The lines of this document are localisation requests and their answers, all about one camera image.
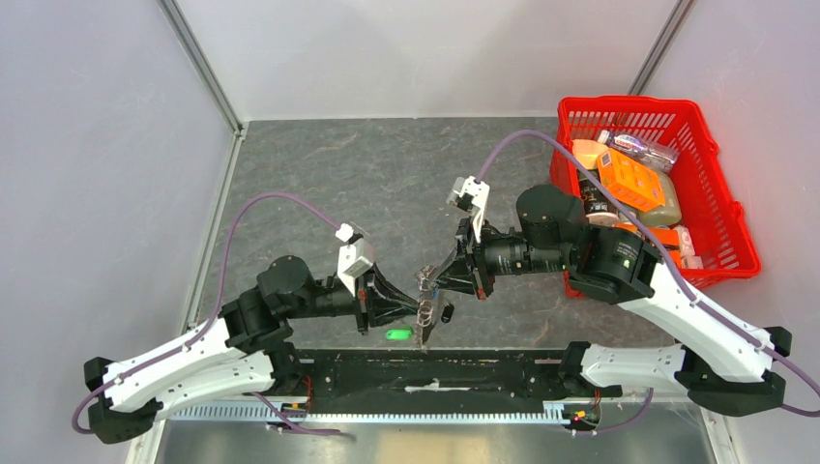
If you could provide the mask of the leopard print wrist strap keyring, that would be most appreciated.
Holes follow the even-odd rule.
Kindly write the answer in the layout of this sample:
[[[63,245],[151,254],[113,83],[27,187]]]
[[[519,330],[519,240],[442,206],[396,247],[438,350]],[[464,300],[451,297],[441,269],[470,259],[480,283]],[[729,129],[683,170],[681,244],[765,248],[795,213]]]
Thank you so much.
[[[416,313],[416,344],[422,350],[427,350],[430,336],[437,324],[437,316],[441,309],[441,299],[437,293],[435,278],[437,267],[427,265],[416,273],[419,287],[418,309]]]

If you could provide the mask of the green capped key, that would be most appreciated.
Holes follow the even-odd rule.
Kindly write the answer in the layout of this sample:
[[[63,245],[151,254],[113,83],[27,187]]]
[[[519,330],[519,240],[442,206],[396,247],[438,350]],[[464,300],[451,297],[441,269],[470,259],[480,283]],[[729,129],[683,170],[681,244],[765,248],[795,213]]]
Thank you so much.
[[[385,338],[390,341],[404,341],[412,339],[414,331],[411,328],[390,329],[385,332]]]

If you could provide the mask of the black capped key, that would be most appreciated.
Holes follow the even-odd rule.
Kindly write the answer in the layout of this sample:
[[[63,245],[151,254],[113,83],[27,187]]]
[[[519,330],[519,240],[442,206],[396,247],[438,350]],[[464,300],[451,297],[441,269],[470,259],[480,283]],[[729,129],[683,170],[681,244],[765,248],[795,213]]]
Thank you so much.
[[[440,316],[440,320],[443,324],[448,324],[451,322],[454,315],[454,305],[453,304],[445,304],[442,313]]]

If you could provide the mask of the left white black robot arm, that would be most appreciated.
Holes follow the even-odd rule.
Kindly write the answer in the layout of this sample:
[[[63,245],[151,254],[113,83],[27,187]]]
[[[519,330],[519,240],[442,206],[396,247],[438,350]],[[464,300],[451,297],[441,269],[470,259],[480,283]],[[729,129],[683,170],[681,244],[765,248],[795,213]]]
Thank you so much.
[[[288,340],[291,320],[351,316],[364,334],[417,310],[417,300],[375,265],[353,278],[316,279],[304,260],[282,256],[258,275],[255,286],[224,304],[214,322],[127,361],[86,362],[91,397],[82,430],[118,444],[198,402],[237,394],[300,394],[308,374]]]

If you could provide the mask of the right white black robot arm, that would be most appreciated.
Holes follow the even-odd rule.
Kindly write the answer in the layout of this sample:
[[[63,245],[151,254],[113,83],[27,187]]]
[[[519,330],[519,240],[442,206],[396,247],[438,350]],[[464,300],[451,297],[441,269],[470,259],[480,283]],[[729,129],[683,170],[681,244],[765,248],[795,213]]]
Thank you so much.
[[[695,404],[729,417],[781,407],[785,380],[772,370],[787,356],[783,328],[726,326],[723,310],[705,313],[691,301],[696,289],[679,284],[675,265],[648,241],[618,227],[590,224],[581,201],[552,185],[522,192],[517,228],[501,232],[483,214],[488,186],[458,179],[448,203],[466,213],[454,251],[433,275],[437,289],[487,299],[499,276],[564,273],[582,296],[616,305],[672,334],[672,345],[616,349],[570,344],[558,369],[571,395],[591,388],[635,386],[682,392]]]

